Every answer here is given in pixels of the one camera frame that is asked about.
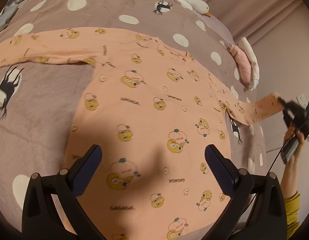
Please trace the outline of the yellow right sleeve forearm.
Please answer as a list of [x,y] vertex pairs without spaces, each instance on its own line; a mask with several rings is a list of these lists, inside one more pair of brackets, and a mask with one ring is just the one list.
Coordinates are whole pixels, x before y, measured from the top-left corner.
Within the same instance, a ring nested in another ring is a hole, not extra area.
[[281,191],[287,216],[287,239],[299,228],[298,211],[300,209],[300,193],[298,192],[299,160],[291,157],[286,164],[282,180]]

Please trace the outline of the right hand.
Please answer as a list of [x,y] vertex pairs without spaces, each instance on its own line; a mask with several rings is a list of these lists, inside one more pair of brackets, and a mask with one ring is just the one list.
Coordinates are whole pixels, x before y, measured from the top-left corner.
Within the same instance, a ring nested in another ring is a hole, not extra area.
[[288,136],[288,139],[283,145],[282,151],[281,151],[281,158],[283,163],[286,165],[290,161],[293,154],[297,151],[297,148],[299,146],[299,140],[297,137],[297,129],[293,128],[293,132],[291,135]]

